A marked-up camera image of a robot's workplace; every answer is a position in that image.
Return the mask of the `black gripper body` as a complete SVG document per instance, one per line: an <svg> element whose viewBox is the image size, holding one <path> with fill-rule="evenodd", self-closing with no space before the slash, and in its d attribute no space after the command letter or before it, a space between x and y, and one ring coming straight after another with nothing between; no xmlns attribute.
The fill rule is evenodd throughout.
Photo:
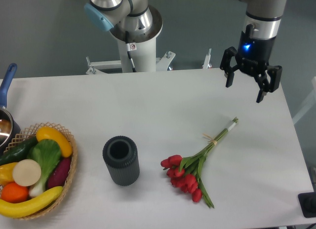
<svg viewBox="0 0 316 229"><path fill-rule="evenodd" d="M265 76L275 38L253 38L253 32L252 24L246 26L245 32L241 32L236 62L244 74L251 77Z"/></svg>

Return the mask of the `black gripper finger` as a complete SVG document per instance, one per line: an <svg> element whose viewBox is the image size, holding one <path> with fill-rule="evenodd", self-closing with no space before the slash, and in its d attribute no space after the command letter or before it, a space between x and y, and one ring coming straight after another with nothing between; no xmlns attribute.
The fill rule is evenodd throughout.
<svg viewBox="0 0 316 229"><path fill-rule="evenodd" d="M257 103L260 103L268 92L272 93L279 88L281 74L282 66L258 65L254 76L259 86Z"/></svg>
<svg viewBox="0 0 316 229"><path fill-rule="evenodd" d="M231 66L232 58L235 58L236 65ZM220 64L220 69L224 71L224 75L227 79L226 87L229 88L233 84L234 72L240 68L241 65L241 56L237 50L231 46L224 51L222 61Z"/></svg>

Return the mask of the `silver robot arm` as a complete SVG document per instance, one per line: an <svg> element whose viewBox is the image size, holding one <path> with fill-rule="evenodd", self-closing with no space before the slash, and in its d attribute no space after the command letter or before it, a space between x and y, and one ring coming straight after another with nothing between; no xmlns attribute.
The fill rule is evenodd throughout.
<svg viewBox="0 0 316 229"><path fill-rule="evenodd" d="M256 101L278 89L282 67L269 58L287 0L238 0L246 3L246 14L238 48L224 51L220 69L233 84L235 71L255 79ZM163 26L160 13L148 0L89 0L84 6L89 20L117 40L121 69L125 73L157 70L156 38Z"/></svg>

